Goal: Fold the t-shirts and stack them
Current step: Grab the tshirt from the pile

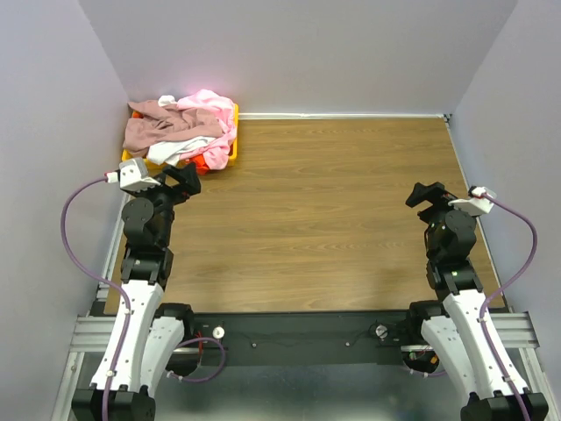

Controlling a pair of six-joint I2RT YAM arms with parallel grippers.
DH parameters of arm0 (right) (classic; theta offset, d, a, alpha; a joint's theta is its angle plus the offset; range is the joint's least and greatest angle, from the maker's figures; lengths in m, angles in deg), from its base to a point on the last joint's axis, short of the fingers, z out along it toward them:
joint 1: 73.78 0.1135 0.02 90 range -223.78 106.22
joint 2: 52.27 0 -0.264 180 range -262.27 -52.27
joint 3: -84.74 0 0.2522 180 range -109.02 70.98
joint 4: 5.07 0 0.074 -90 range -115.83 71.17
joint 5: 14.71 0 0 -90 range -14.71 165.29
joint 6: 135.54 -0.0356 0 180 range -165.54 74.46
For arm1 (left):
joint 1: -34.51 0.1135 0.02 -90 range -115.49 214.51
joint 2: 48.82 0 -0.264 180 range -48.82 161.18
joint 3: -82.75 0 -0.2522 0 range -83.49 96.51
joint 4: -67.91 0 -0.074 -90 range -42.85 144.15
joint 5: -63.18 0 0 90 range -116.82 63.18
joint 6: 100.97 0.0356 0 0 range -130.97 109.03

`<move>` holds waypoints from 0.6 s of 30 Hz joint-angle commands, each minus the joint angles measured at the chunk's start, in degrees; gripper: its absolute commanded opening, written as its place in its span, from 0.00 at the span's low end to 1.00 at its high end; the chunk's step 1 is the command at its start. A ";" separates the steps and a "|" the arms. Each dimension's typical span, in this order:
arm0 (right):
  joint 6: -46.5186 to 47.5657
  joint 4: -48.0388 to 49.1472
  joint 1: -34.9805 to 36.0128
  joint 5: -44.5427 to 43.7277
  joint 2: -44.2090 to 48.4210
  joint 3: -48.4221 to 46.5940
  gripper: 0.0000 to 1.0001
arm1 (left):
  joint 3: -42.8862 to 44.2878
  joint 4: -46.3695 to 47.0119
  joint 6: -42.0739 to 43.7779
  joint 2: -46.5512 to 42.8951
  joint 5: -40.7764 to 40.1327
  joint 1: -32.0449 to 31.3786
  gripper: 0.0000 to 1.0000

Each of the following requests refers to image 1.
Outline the dusty pink mario t-shirt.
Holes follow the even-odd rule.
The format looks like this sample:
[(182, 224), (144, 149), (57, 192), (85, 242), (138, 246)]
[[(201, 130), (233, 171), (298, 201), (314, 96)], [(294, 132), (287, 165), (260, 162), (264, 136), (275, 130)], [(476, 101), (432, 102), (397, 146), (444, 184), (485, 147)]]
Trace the dusty pink mario t-shirt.
[(182, 142), (198, 136), (219, 138), (224, 134), (217, 117), (203, 108), (180, 110), (175, 104), (161, 107), (156, 100), (127, 105), (141, 115), (129, 118), (124, 129), (123, 149), (132, 156), (144, 156), (159, 142)]

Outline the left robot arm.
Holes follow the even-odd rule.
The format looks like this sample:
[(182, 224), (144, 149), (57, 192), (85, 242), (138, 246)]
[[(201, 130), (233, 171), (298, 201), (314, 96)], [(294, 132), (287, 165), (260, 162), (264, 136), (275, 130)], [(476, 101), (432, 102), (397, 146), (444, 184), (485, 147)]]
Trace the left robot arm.
[(106, 178), (131, 195), (121, 210), (120, 303), (103, 359), (71, 408), (78, 420), (153, 420), (160, 377), (174, 348), (193, 335), (191, 307), (162, 302), (174, 259), (174, 208), (202, 186), (193, 163), (150, 175), (143, 160), (132, 159)]

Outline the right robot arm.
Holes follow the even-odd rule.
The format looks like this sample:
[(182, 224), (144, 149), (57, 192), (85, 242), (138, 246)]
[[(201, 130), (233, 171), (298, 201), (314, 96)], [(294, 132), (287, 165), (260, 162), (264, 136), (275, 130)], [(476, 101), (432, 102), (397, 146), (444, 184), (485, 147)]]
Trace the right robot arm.
[(435, 352), (444, 372), (466, 398), (463, 420), (544, 420), (546, 397), (518, 373), (494, 325), (487, 296), (470, 260), (479, 217), (499, 205), (492, 190), (473, 186), (461, 199), (440, 182), (416, 183), (406, 200), (426, 224), (427, 280), (436, 300), (409, 306), (410, 331)]

